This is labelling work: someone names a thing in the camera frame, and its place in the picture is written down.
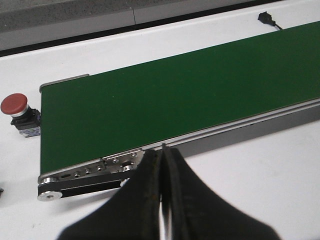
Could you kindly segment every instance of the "black connector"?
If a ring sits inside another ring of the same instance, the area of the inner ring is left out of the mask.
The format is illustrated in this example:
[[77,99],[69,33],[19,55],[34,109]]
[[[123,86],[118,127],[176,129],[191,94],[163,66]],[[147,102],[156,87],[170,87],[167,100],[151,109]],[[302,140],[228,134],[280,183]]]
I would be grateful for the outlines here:
[[283,29],[278,24],[276,24],[276,21],[272,20],[272,16],[269,13],[267,13],[266,11],[259,14],[258,20],[260,22],[262,22],[263,24],[268,24],[268,25],[277,27],[280,30]]

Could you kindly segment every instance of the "green conveyor belt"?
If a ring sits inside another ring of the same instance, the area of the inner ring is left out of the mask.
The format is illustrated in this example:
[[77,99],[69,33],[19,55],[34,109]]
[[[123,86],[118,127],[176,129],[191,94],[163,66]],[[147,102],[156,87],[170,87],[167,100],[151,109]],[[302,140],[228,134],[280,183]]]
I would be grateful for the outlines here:
[[319,97],[320,22],[47,85],[40,171]]

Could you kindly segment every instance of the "red mushroom button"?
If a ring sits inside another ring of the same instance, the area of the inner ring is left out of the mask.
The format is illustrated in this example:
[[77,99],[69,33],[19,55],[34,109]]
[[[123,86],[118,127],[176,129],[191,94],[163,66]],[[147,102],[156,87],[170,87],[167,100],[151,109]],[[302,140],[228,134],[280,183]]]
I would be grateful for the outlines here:
[[8,115],[21,113],[26,109],[28,99],[22,93],[14,93],[7,96],[1,103],[1,112]]

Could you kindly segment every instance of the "white surface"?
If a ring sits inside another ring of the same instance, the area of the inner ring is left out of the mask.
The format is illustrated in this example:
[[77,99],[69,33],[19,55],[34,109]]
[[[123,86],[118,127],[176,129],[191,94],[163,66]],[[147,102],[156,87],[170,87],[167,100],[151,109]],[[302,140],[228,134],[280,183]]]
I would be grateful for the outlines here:
[[[39,86],[81,74],[194,51],[275,31],[257,21],[268,11],[285,28],[320,20],[319,0],[285,0],[184,22],[0,58],[0,98],[21,92],[40,109]],[[37,200],[40,138],[25,139],[0,114],[0,239],[55,239],[66,225],[115,190]],[[223,198],[273,226],[283,240],[320,239],[320,121],[189,157]]]

